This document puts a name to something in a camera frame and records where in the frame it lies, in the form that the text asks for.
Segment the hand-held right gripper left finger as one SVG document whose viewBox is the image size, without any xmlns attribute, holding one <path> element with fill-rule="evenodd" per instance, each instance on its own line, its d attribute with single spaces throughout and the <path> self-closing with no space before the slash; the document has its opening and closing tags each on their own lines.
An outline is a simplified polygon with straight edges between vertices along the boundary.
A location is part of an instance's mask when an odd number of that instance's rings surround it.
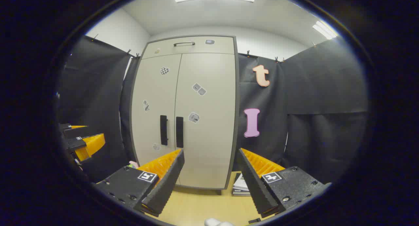
<svg viewBox="0 0 419 226">
<path fill-rule="evenodd" d="M 178 149 L 138 168 L 123 166 L 94 187 L 125 208 L 158 217 L 184 163 L 184 152 Z"/>
</svg>

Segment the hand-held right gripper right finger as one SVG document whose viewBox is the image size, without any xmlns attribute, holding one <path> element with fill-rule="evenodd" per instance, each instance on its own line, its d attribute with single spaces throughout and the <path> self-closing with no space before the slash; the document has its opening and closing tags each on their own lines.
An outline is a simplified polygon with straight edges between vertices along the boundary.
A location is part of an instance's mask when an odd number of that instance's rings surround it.
<svg viewBox="0 0 419 226">
<path fill-rule="evenodd" d="M 243 148 L 236 153 L 239 169 L 261 217 L 284 214 L 324 193 L 322 183 L 302 168 L 284 168 Z"/>
</svg>

